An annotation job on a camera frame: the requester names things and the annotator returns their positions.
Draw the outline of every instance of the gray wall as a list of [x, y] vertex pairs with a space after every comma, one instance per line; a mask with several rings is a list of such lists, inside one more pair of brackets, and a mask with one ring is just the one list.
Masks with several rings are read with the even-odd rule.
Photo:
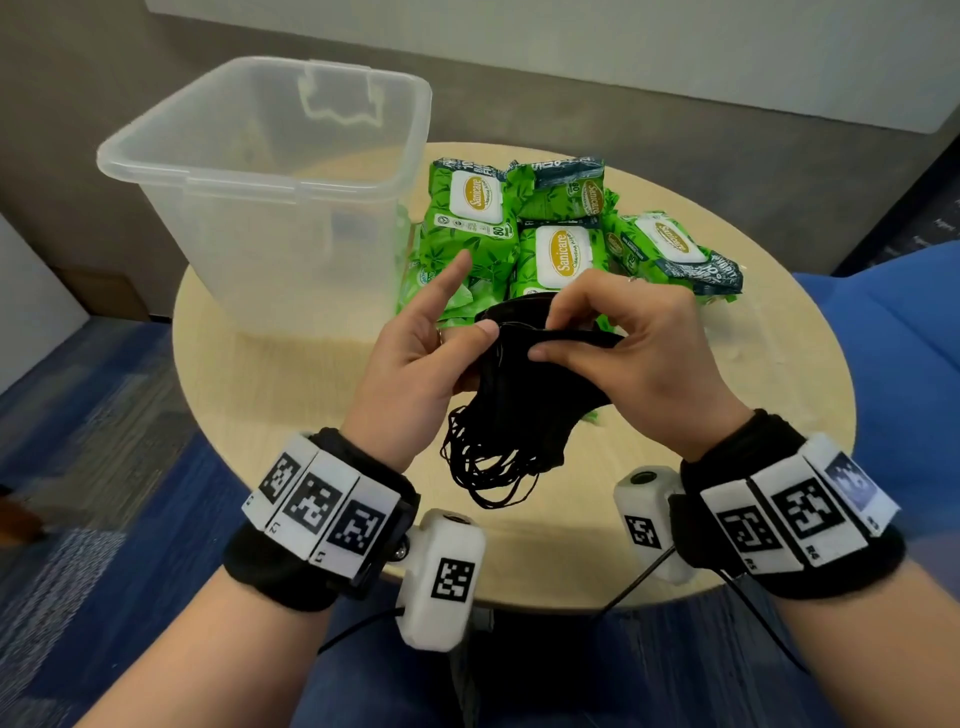
[[920, 135], [153, 15], [139, 0], [5, 0], [0, 212], [51, 264], [123, 273], [169, 314], [184, 260], [138, 188], [101, 175], [94, 153], [206, 70], [256, 54], [420, 75], [434, 89], [432, 140], [602, 155], [797, 271], [829, 272], [960, 133], [956, 111]]

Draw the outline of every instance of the wristband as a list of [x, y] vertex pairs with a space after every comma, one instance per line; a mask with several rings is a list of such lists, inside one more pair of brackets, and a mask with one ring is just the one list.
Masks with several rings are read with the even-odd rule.
[[[841, 466], [873, 487], [869, 502], [837, 487]], [[773, 595], [818, 599], [865, 589], [904, 558], [889, 524], [896, 504], [826, 436], [806, 441], [763, 410], [700, 461], [684, 461], [681, 478], [670, 522], [691, 566], [748, 571]]]
[[237, 581], [303, 612], [337, 595], [362, 598], [412, 525], [420, 496], [403, 475], [340, 432], [296, 436], [244, 504], [224, 567]]

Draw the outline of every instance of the light wood tabletop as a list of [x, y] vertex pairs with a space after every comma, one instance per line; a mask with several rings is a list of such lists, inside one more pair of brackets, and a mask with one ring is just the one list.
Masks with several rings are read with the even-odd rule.
[[[494, 166], [560, 158], [489, 144], [427, 144], [410, 207], [426, 210], [430, 160], [469, 159]], [[736, 260], [744, 295], [703, 309], [708, 340], [734, 392], [753, 407], [790, 420], [805, 433], [823, 430], [850, 451], [853, 388], [843, 353], [816, 304], [753, 240], [668, 189], [608, 167], [605, 184], [620, 193], [622, 213], [662, 209], [693, 238]], [[252, 337], [238, 333], [188, 268], [174, 314], [180, 384], [210, 444], [249, 487], [259, 483], [292, 431], [339, 426], [363, 372], [370, 345]], [[454, 398], [452, 406], [467, 401]], [[444, 429], [407, 475], [420, 492], [420, 513], [444, 508], [475, 519], [487, 533], [476, 588], [479, 604], [543, 611], [594, 610], [641, 571], [613, 503], [613, 485], [640, 465], [678, 467], [679, 458], [647, 440], [612, 407], [597, 424], [578, 423], [565, 464], [540, 478], [522, 504], [486, 511], [450, 478], [439, 455]], [[661, 602], [717, 586], [700, 572], [675, 587], [647, 579], [624, 606]]]

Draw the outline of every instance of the clear plastic bin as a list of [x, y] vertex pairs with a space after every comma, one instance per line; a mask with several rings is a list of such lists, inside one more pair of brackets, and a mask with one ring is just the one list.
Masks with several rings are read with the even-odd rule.
[[430, 98], [403, 73], [236, 59], [114, 134], [97, 165], [142, 187], [238, 328], [372, 340], [394, 312]]

